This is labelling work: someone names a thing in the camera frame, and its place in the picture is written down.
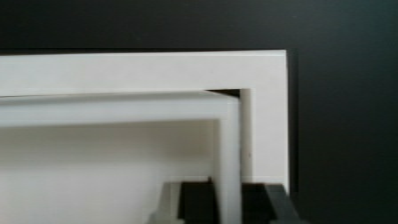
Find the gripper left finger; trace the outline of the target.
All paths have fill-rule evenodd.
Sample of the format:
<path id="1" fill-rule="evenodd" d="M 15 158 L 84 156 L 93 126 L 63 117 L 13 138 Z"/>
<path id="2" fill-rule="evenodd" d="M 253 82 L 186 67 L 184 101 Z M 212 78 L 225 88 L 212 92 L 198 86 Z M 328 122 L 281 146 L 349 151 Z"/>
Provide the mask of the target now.
<path id="1" fill-rule="evenodd" d="M 164 184 L 155 224 L 219 224 L 219 204 L 212 181 Z"/>

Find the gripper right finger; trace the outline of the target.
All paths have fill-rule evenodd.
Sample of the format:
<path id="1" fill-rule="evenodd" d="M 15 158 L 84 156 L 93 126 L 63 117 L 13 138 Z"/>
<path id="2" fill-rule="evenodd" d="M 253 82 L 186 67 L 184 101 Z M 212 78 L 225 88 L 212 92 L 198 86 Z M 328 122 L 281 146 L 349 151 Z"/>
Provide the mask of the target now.
<path id="1" fill-rule="evenodd" d="M 242 187 L 244 224 L 296 224 L 296 207 L 281 184 Z"/>

